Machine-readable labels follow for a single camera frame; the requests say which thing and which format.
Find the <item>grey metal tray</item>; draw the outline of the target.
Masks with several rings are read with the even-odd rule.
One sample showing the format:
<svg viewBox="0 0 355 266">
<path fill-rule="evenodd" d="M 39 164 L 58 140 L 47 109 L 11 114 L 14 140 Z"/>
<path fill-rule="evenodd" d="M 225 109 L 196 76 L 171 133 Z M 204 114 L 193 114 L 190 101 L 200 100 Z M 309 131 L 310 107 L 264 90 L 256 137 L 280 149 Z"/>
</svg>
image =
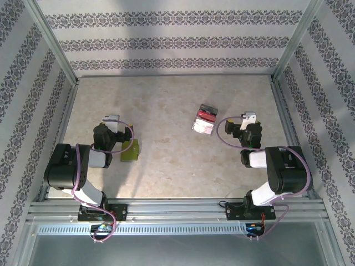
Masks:
<svg viewBox="0 0 355 266">
<path fill-rule="evenodd" d="M 238 234 L 118 235 L 95 243 L 32 225 L 13 266 L 346 266 L 326 222 L 281 223 L 261 240 Z"/>
</svg>

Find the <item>white floral VIP card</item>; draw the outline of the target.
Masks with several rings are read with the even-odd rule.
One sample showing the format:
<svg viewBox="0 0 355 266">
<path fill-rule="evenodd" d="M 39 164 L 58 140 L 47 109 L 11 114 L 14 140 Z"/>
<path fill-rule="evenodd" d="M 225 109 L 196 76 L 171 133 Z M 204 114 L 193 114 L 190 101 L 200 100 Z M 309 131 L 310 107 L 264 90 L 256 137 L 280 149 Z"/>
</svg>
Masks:
<svg viewBox="0 0 355 266">
<path fill-rule="evenodd" d="M 211 135 L 214 129 L 214 123 L 197 118 L 192 125 L 192 130 L 200 134 Z"/>
</svg>

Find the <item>aluminium corner post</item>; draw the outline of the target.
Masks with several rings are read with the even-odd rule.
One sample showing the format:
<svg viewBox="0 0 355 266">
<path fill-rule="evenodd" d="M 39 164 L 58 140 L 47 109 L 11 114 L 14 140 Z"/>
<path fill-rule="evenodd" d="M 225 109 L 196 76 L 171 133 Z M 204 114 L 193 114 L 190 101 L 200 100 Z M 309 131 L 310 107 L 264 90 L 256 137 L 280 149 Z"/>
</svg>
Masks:
<svg viewBox="0 0 355 266">
<path fill-rule="evenodd" d="M 279 62 L 277 63 L 275 71 L 271 75 L 272 81 L 276 81 L 278 77 L 283 73 L 284 68 L 291 59 L 293 52 L 298 47 L 303 35 L 305 34 L 310 23 L 313 21 L 322 3 L 323 0 L 310 0 L 294 33 L 290 38 L 290 41 L 286 45 L 285 51 L 283 52 Z"/>
<path fill-rule="evenodd" d="M 25 7 L 27 8 L 32 19 L 38 26 L 42 33 L 46 43 L 53 52 L 56 60 L 58 61 L 60 67 L 64 70 L 66 77 L 69 79 L 72 85 L 76 85 L 78 78 L 70 65 L 69 60 L 64 54 L 62 47 L 59 44 L 55 34 L 53 33 L 44 13 L 42 12 L 39 4 L 36 0 L 22 0 Z"/>
</svg>

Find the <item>black VIP membership card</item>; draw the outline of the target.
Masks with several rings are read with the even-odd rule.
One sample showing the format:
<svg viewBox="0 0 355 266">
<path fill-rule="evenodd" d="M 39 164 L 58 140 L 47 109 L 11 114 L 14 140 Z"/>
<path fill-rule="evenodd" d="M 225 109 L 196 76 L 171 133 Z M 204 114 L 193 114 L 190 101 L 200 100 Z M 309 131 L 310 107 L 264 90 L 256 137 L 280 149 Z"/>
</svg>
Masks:
<svg viewBox="0 0 355 266">
<path fill-rule="evenodd" d="M 211 114 L 213 116 L 217 116 L 217 113 L 218 113 L 218 109 L 213 108 L 208 105 L 205 105 L 205 104 L 201 104 L 199 110 L 206 113 L 206 114 Z"/>
</svg>

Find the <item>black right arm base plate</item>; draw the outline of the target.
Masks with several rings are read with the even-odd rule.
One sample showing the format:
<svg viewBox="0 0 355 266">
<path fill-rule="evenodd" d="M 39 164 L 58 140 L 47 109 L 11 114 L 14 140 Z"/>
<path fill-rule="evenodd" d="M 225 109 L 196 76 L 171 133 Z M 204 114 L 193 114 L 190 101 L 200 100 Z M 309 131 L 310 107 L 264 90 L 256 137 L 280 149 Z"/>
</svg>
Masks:
<svg viewBox="0 0 355 266">
<path fill-rule="evenodd" d="M 228 221 L 275 220 L 275 210 L 271 206 L 255 206 L 253 204 L 226 203 L 226 219 Z"/>
</svg>

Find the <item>aluminium side rail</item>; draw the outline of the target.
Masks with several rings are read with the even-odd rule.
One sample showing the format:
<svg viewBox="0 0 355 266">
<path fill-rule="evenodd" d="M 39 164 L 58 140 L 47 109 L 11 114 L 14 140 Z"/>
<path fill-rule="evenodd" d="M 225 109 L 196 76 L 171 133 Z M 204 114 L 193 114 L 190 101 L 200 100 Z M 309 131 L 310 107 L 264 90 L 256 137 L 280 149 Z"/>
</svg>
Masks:
<svg viewBox="0 0 355 266">
<path fill-rule="evenodd" d="M 287 103 L 282 97 L 282 90 L 279 85 L 273 80 L 273 76 L 268 77 L 277 111 L 280 117 L 280 121 L 283 127 L 284 135 L 288 146 L 298 146 L 300 143 L 297 138 L 297 134 L 292 127 L 292 118 L 288 113 Z"/>
<path fill-rule="evenodd" d="M 70 93 L 67 96 L 64 110 L 63 110 L 62 115 L 60 117 L 60 124 L 59 124 L 58 130 L 57 130 L 56 136 L 55 136 L 55 140 L 52 144 L 52 151 L 50 152 L 50 155 L 53 153 L 55 146 L 59 143 L 62 143 L 64 140 L 65 133 L 66 133 L 67 126 L 68 126 L 68 122 L 69 122 L 69 118 L 70 118 L 70 114 L 72 112 L 74 100 L 75 100 L 75 97 L 77 94 L 78 86 L 79 86 L 79 79 L 71 87 Z M 42 181 L 40 190 L 39 190 L 37 197 L 35 198 L 34 201 L 35 202 L 43 202 L 47 197 L 48 191 L 49 191 L 48 185 L 44 181 Z"/>
</svg>

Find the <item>red card white logo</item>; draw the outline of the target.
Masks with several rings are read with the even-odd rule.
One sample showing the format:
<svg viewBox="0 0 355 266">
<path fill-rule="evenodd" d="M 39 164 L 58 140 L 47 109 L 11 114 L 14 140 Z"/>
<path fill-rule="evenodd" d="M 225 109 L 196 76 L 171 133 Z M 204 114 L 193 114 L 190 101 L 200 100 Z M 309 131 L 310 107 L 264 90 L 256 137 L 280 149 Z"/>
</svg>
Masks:
<svg viewBox="0 0 355 266">
<path fill-rule="evenodd" d="M 216 121 L 216 115 L 199 110 L 197 112 L 197 117 L 201 120 L 214 123 Z"/>
</svg>

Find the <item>small circuit board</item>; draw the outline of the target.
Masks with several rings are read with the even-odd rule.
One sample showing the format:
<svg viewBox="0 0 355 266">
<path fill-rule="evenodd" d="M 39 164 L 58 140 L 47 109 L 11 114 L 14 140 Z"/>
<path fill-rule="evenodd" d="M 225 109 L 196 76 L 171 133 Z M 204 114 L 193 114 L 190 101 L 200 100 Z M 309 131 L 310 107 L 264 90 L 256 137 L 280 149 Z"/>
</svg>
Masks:
<svg viewBox="0 0 355 266">
<path fill-rule="evenodd" d="M 253 234 L 263 234 L 265 231 L 265 224 L 261 223 L 246 223 L 246 230 Z"/>
<path fill-rule="evenodd" d="M 91 234 L 94 233 L 110 233 L 113 230 L 112 224 L 94 224 L 90 228 Z"/>
</svg>

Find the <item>aluminium mounting rail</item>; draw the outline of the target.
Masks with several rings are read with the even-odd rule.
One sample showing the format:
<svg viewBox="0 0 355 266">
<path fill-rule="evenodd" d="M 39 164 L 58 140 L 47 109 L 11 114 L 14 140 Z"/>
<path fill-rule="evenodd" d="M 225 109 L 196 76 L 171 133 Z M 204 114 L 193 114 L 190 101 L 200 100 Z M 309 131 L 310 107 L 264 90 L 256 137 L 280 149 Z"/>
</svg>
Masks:
<svg viewBox="0 0 355 266">
<path fill-rule="evenodd" d="M 135 223 L 225 223 L 225 210 L 219 206 L 220 198 L 111 198 L 109 203 L 127 204 L 127 222 Z M 276 217 L 289 210 L 283 222 L 328 221 L 329 216 L 321 199 L 307 197 L 287 198 L 275 204 Z M 26 222 L 77 223 L 79 203 L 70 198 L 50 198 L 33 202 Z"/>
</svg>

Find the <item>green card holder wallet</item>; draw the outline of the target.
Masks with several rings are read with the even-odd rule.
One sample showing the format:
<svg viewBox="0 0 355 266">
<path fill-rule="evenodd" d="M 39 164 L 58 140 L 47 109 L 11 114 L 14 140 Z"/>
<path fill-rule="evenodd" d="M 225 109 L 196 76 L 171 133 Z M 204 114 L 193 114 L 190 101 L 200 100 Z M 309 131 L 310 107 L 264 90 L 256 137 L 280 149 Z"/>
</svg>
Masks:
<svg viewBox="0 0 355 266">
<path fill-rule="evenodd" d="M 140 154 L 139 142 L 137 139 L 134 139 L 132 145 L 126 151 L 120 154 L 121 162 L 132 162 L 137 161 Z"/>
</svg>

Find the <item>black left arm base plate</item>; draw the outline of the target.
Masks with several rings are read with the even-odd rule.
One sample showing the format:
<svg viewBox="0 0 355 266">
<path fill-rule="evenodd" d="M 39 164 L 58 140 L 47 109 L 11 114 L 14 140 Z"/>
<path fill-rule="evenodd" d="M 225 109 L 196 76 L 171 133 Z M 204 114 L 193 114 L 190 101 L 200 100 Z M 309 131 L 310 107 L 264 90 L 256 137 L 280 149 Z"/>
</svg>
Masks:
<svg viewBox="0 0 355 266">
<path fill-rule="evenodd" d="M 105 206 L 105 210 L 110 212 L 115 216 L 116 221 L 126 221 L 126 215 L 128 213 L 128 205 L 127 204 L 108 204 Z M 113 218 L 111 215 L 106 212 L 99 211 L 92 207 L 79 207 L 78 213 L 78 221 L 79 222 L 113 222 Z"/>
</svg>

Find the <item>aluminium rear rail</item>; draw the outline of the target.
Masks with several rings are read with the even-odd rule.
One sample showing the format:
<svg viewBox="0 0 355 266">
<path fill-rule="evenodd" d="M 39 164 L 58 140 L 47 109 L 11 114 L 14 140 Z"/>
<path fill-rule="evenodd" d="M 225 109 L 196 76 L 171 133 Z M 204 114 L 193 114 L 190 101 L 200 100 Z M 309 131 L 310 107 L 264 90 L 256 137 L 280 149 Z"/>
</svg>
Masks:
<svg viewBox="0 0 355 266">
<path fill-rule="evenodd" d="M 164 76 L 272 76 L 271 74 L 261 74 L 261 73 L 211 73 L 211 74 L 201 74 L 201 73 L 182 73 L 182 74 L 137 74 L 137 75 L 83 75 L 78 79 L 83 78 L 123 78 L 123 77 L 164 77 Z"/>
</svg>

